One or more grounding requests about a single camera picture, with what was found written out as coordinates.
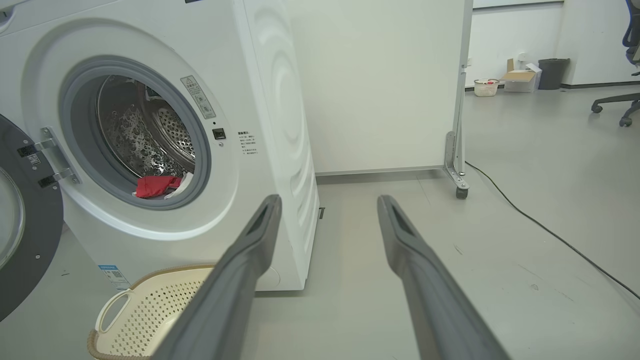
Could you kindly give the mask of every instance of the cardboard box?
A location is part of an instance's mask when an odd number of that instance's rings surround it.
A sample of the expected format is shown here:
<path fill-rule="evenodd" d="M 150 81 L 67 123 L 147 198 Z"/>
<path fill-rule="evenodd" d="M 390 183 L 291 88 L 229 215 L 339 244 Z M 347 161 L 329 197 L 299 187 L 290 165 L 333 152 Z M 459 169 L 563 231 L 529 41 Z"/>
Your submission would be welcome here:
<path fill-rule="evenodd" d="M 507 73 L 500 79 L 506 92 L 534 92 L 540 85 L 542 69 L 528 63 L 526 70 L 514 70 L 513 59 L 507 60 Z"/>

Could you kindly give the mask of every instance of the beige laundry basket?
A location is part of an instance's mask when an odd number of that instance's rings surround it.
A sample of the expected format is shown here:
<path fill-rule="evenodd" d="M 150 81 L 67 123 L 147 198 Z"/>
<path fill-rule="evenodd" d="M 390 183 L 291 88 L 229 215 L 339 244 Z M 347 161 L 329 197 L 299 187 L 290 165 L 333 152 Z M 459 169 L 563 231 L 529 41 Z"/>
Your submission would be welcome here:
<path fill-rule="evenodd" d="M 498 92 L 498 79 L 478 79 L 474 80 L 474 94 L 479 97 L 495 96 Z"/>
<path fill-rule="evenodd" d="M 213 265 L 193 265 L 161 270 L 117 293 L 89 333 L 89 354 L 98 360 L 150 359 L 212 269 Z M 109 308 L 124 296 L 126 303 L 115 319 L 103 324 Z"/>

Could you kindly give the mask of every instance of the barcode label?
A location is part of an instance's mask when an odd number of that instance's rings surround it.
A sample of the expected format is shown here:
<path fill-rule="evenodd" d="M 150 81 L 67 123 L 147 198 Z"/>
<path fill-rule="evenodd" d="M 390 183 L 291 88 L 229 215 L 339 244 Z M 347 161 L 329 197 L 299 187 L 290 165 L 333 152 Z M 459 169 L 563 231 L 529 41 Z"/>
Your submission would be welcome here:
<path fill-rule="evenodd" d="M 122 275 L 122 272 L 120 272 L 117 266 L 98 265 L 98 267 L 100 268 L 100 270 L 102 270 L 102 272 L 104 272 L 104 275 L 106 275 L 107 279 L 111 281 L 111 284 L 115 286 L 116 289 L 126 290 L 131 286 L 129 281 L 125 279 L 124 275 Z"/>

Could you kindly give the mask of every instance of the red cloth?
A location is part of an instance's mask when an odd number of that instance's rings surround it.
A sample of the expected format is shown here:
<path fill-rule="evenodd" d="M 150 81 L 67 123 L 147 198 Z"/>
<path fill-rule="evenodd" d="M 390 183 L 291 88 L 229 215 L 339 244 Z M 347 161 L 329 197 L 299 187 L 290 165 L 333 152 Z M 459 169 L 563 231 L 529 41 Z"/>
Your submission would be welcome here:
<path fill-rule="evenodd" d="M 175 176 L 145 176 L 138 179 L 136 196 L 142 198 L 162 195 L 169 188 L 180 186 L 181 178 Z"/>

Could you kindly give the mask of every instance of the gray trash can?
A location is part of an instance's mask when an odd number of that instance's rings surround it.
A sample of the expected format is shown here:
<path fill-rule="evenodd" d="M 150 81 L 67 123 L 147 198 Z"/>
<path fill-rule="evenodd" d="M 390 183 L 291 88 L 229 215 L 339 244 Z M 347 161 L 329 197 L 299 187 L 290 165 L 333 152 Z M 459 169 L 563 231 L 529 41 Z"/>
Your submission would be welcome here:
<path fill-rule="evenodd" d="M 569 66 L 569 59 L 543 59 L 538 61 L 538 67 L 542 69 L 540 77 L 540 90 L 555 90 L 560 88 L 564 71 Z"/>

